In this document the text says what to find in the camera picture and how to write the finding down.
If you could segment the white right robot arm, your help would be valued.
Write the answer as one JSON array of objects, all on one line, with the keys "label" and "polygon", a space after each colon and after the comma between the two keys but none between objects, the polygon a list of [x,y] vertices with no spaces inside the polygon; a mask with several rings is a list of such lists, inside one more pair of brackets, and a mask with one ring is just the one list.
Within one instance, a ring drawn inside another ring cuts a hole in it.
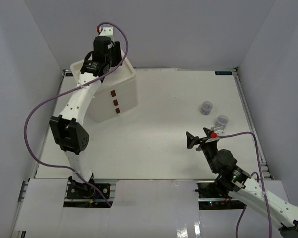
[{"label": "white right robot arm", "polygon": [[231,151],[218,149],[225,135],[216,127],[204,128],[205,137],[186,132],[187,149],[203,152],[216,179],[206,186],[197,184],[200,198],[234,198],[268,219],[269,232],[275,227],[284,238],[298,238],[298,207],[281,199],[265,188],[262,172],[258,179],[243,170]]}]

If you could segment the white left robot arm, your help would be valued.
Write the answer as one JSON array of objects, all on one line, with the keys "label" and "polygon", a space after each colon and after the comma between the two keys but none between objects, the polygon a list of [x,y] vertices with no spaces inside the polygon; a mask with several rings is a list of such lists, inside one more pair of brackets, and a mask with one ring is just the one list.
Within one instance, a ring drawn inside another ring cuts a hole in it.
[{"label": "white left robot arm", "polygon": [[112,67],[121,62],[120,42],[112,37],[97,36],[93,41],[93,51],[89,52],[79,71],[77,86],[60,114],[52,116],[49,125],[55,143],[64,151],[70,167],[74,169],[72,181],[79,183],[78,192],[85,198],[94,195],[95,185],[90,181],[92,172],[88,168],[82,152],[87,148],[89,134],[83,128],[88,106],[103,79]]}]

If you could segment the clear paper clip jar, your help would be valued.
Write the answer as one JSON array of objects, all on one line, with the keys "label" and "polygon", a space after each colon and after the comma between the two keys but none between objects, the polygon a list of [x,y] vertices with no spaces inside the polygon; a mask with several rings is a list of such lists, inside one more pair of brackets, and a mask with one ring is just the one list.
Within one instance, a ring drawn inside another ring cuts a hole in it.
[{"label": "clear paper clip jar", "polygon": [[227,116],[219,115],[217,117],[217,121],[215,123],[215,126],[221,126],[221,127],[225,128],[227,126],[228,122],[229,122],[229,118]]},{"label": "clear paper clip jar", "polygon": [[209,115],[213,109],[213,104],[209,101],[204,101],[200,106],[200,112],[203,115]]}]

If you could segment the white drawer cabinet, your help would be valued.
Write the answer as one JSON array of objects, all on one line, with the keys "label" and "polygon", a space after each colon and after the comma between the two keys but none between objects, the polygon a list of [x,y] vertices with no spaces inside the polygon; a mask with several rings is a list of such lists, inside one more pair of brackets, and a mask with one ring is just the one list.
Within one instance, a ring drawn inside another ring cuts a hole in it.
[{"label": "white drawer cabinet", "polygon": [[128,59],[105,77],[87,109],[95,121],[102,122],[138,105],[136,73]]}]

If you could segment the blue table label sticker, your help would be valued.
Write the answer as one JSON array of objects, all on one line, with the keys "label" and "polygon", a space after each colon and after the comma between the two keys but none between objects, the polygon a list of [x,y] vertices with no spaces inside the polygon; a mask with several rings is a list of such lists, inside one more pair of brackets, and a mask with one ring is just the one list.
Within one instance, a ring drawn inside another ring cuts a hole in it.
[{"label": "blue table label sticker", "polygon": [[222,75],[222,76],[232,75],[232,72],[231,71],[215,71],[215,75]]}]

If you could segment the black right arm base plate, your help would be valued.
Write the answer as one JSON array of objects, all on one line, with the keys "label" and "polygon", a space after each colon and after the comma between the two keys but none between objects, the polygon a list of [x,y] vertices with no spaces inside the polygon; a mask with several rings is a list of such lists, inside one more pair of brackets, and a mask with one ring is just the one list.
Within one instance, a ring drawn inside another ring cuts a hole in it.
[{"label": "black right arm base plate", "polygon": [[235,198],[229,197],[228,195],[222,195],[216,191],[212,181],[198,181],[196,183],[195,192],[197,193],[199,203],[228,203],[231,201],[237,201]]}]

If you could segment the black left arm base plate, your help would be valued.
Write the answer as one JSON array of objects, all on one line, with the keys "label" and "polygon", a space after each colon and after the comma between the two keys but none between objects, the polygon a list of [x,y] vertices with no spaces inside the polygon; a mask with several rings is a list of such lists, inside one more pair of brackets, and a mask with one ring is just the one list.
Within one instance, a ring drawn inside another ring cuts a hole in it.
[{"label": "black left arm base plate", "polygon": [[[106,199],[110,198],[111,184],[109,183],[95,183],[93,179],[90,179],[90,184],[97,187],[97,189],[104,195]],[[73,180],[72,176],[68,179],[68,186],[66,191],[66,199],[92,199],[103,197],[100,195],[97,189],[87,185],[86,183],[81,183]]]}]

